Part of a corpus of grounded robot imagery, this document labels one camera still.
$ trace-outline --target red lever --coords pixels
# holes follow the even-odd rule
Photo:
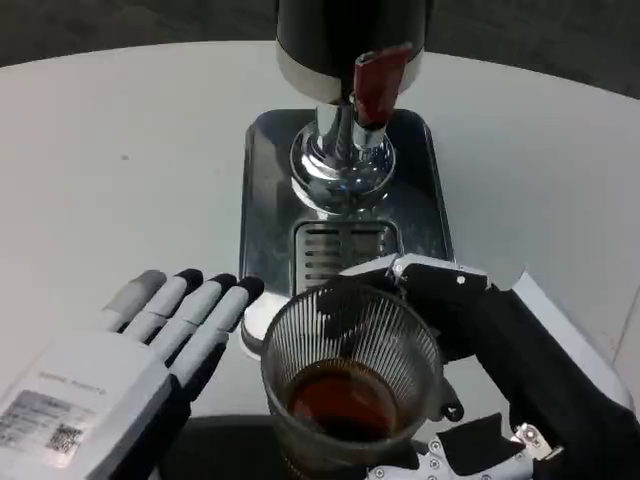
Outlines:
[[[405,43],[356,59],[353,89],[361,127],[380,128],[389,121],[410,54],[411,44]]]

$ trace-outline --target drip tray grate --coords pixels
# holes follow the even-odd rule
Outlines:
[[[305,222],[295,231],[294,285],[300,293],[342,270],[399,253],[395,227],[380,221]]]

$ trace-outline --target stainless steel drip tray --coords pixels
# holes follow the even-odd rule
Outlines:
[[[372,210],[334,216],[305,205],[291,183],[290,151],[313,110],[274,110],[247,131],[240,274],[282,297],[341,269],[400,252],[453,259],[431,134],[413,112],[387,127],[397,155],[387,195]]]
[[[391,223],[369,221],[304,222],[294,233],[296,292],[321,285],[342,270],[400,253]]]

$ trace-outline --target brown liquid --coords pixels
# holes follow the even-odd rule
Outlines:
[[[290,385],[287,409],[312,429],[346,442],[389,438],[398,407],[389,386],[364,365],[327,360],[309,365]]]

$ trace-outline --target round table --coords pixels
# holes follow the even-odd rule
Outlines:
[[[272,42],[8,67],[0,105],[0,386],[52,338],[92,328],[145,269],[236,272],[245,131],[264,111],[314,106]],[[638,102],[426,54],[399,106],[433,132],[457,259],[501,286],[528,265],[613,359],[640,285]],[[447,369],[467,411],[495,410],[473,360]],[[232,338],[194,415],[260,412],[258,364]]]

